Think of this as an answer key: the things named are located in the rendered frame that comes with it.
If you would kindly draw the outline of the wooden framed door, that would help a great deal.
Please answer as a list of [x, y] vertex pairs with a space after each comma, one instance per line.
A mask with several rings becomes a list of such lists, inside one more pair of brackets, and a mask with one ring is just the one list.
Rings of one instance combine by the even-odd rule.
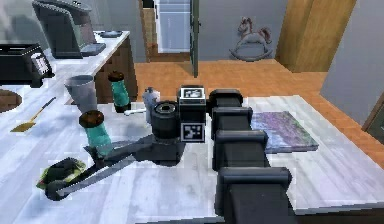
[[363, 124], [362, 130], [384, 145], [384, 92]]

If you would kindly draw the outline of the white cupboard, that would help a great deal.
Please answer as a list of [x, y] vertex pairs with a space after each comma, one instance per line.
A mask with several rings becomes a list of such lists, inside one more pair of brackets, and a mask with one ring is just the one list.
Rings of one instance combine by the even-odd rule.
[[190, 0], [154, 0], [159, 53], [190, 51]]

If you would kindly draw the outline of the dark green room door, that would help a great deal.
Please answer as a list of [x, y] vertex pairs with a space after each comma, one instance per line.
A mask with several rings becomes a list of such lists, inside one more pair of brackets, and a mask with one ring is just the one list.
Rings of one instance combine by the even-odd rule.
[[199, 0], [190, 0], [190, 60], [192, 74], [198, 77]]

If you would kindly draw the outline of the brown kitchen counter cupboard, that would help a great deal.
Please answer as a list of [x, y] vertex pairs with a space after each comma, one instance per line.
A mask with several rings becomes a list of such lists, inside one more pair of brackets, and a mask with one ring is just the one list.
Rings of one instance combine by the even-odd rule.
[[133, 54], [131, 50], [129, 32], [124, 31], [118, 38], [103, 38], [106, 48], [100, 53], [105, 58], [95, 73], [95, 87], [98, 104], [113, 102], [111, 84], [108, 74], [112, 71], [124, 75], [124, 83], [131, 101], [138, 97], [138, 83], [134, 69]]

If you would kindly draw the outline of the small white utensil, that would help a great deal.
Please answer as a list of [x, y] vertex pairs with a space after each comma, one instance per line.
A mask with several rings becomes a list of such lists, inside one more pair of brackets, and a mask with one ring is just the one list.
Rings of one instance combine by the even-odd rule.
[[124, 115], [130, 116], [132, 114], [144, 113], [144, 112], [146, 112], [146, 108], [131, 109], [131, 110], [125, 110]]

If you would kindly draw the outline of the black toaster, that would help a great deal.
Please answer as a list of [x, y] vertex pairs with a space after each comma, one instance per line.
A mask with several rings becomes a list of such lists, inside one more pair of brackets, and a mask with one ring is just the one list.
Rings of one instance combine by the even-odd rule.
[[0, 85], [40, 88], [52, 78], [52, 67], [38, 43], [0, 44]]

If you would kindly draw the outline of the grey cup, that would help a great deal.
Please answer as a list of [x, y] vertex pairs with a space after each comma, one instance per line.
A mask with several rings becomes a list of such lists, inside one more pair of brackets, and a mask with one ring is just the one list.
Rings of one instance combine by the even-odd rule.
[[64, 82], [64, 86], [82, 113], [97, 109], [96, 88], [92, 75], [70, 77]]

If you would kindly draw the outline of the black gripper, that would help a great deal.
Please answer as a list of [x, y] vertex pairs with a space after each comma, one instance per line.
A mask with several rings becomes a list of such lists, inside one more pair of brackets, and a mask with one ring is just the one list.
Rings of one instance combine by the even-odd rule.
[[152, 134], [139, 141], [112, 142], [112, 151], [100, 158], [94, 147], [84, 149], [94, 155], [94, 164], [75, 179], [49, 183], [45, 195], [60, 201], [69, 194], [101, 181], [137, 161], [151, 161], [161, 166], [176, 166], [183, 155], [185, 144], [180, 140], [180, 118], [175, 101], [160, 101], [151, 110]]

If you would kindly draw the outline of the brown bowl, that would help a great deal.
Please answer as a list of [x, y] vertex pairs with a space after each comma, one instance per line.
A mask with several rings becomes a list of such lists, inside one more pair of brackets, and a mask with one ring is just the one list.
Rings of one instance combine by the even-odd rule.
[[22, 97], [10, 90], [0, 89], [0, 113], [12, 110], [22, 103]]

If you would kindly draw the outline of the white bottle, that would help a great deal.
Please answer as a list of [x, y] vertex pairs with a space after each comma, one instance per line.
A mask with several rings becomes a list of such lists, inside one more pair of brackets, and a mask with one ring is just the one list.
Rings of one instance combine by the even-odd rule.
[[153, 87], [147, 87], [142, 94], [142, 99], [146, 108], [146, 122], [151, 123], [151, 111], [157, 102], [160, 101], [160, 92]]

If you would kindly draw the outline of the grey rocking horse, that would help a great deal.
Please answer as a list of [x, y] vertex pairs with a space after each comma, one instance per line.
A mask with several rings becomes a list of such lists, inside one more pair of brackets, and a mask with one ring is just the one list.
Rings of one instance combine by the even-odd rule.
[[[270, 47], [272, 43], [271, 30], [268, 27], [262, 27], [257, 31], [253, 31], [253, 22], [249, 17], [242, 17], [238, 27], [240, 33], [240, 40], [234, 49], [230, 49], [230, 53], [238, 60], [245, 62], [255, 62], [270, 56], [273, 49]], [[261, 44], [263, 46], [263, 53], [254, 57], [241, 56], [238, 50], [246, 44]]]

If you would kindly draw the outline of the green cartoon cookie box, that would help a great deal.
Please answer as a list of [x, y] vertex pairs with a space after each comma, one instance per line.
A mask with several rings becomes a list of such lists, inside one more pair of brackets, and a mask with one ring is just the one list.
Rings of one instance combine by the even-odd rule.
[[86, 164], [78, 159], [67, 157], [46, 168], [36, 187], [45, 190], [47, 185], [53, 181], [60, 180], [69, 182], [80, 175], [86, 169]]

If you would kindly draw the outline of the black coffee machine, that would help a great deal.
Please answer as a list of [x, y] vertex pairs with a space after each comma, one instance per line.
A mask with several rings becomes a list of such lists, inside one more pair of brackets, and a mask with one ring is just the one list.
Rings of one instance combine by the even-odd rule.
[[33, 0], [32, 7], [55, 59], [96, 56], [106, 48], [96, 41], [89, 5], [79, 0]]

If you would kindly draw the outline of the teal shaker with dark lid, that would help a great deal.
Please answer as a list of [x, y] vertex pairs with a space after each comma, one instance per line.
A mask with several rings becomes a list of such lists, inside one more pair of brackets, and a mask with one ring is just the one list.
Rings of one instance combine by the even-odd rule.
[[98, 110], [90, 110], [79, 117], [79, 124], [84, 128], [88, 144], [94, 147], [100, 158], [112, 151], [111, 139], [104, 126], [104, 115]]
[[114, 70], [108, 74], [108, 80], [111, 83], [115, 111], [124, 113], [126, 110], [130, 110], [131, 103], [124, 83], [124, 74]]

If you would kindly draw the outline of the tall wooden cupboard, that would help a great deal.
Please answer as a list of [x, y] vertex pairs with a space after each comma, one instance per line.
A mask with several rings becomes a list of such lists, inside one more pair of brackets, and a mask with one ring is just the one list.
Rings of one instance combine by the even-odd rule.
[[357, 0], [288, 0], [276, 60], [291, 72], [327, 72]]

